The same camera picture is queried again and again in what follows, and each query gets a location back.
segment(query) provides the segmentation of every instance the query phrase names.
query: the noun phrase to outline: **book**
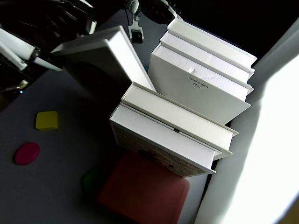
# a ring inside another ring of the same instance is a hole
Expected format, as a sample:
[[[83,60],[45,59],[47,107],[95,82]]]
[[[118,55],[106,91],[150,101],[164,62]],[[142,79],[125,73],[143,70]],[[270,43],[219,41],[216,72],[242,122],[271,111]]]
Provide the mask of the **book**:
[[[119,146],[140,153],[173,173],[187,177],[213,174],[214,150],[120,104],[110,117]]]
[[[151,54],[148,74],[158,93],[221,124],[250,107],[247,88],[161,43]]]
[[[87,89],[116,91],[117,99],[132,82],[155,90],[122,26],[60,44],[52,53]]]
[[[248,72],[249,78],[254,73],[254,69],[251,66],[257,59],[255,56],[198,27],[185,21],[174,19],[168,25],[168,32]]]
[[[249,72],[246,72],[216,56],[204,51],[187,41],[184,41],[169,32],[160,39],[161,45],[212,70],[244,87],[248,88],[248,93],[253,91],[253,88],[247,85]]]
[[[214,150],[214,159],[232,155],[229,151],[230,143],[238,132],[161,94],[133,83],[121,102]]]

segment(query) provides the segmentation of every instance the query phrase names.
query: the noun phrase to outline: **white wall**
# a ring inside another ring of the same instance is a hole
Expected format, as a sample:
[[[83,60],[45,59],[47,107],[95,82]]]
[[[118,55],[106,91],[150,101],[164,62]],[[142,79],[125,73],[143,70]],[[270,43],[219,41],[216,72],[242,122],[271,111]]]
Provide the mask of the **white wall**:
[[[255,67],[252,106],[232,122],[196,224],[271,224],[299,190],[299,20]]]

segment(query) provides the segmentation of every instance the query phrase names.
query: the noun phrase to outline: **gray table surface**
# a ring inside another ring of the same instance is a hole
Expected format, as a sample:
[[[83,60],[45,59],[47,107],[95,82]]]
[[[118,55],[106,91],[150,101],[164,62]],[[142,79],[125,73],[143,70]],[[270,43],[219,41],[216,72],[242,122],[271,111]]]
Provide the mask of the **gray table surface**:
[[[161,26],[148,23],[148,29]],[[158,30],[135,48],[145,65],[165,25]],[[58,111],[59,128],[36,130],[36,114],[50,110]],[[65,71],[46,72],[11,103],[0,114],[0,223],[127,223],[81,200],[81,176],[115,152],[108,119],[109,114]],[[39,144],[41,152],[33,163],[16,165],[14,154],[28,141]],[[206,175],[187,179],[191,187],[179,224],[194,223]]]

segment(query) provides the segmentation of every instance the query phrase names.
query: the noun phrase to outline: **white book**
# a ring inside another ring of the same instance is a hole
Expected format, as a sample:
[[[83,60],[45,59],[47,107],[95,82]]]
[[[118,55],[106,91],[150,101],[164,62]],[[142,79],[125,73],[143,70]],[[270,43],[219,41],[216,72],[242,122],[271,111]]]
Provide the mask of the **white book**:
[[[247,88],[161,44],[151,54],[149,77],[158,93],[221,124],[250,107]]]
[[[179,19],[174,19],[168,25],[168,32],[249,72],[249,78],[254,73],[254,69],[251,66],[257,59],[255,56],[198,27]]]
[[[62,43],[52,53],[65,60],[66,68],[72,74],[76,73],[76,64],[88,63],[100,70],[99,79],[102,75],[111,77],[116,83],[114,88],[125,91],[132,82],[137,82],[155,90],[122,26]]]
[[[119,146],[145,155],[180,176],[212,174],[214,151],[119,105],[110,117]]]
[[[190,60],[212,70],[238,84],[243,85],[251,92],[253,89],[247,85],[249,73],[204,51],[187,41],[184,41],[169,32],[161,38],[161,45],[186,57]]]
[[[206,145],[215,151],[215,160],[232,155],[230,143],[238,132],[161,94],[133,83],[121,102]]]

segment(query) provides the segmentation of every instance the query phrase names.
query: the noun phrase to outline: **yellow square object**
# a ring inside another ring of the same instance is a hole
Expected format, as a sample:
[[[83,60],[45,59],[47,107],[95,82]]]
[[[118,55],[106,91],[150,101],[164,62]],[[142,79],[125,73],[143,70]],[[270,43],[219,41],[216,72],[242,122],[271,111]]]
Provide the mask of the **yellow square object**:
[[[36,116],[36,128],[40,131],[58,128],[58,113],[56,111],[39,112]]]

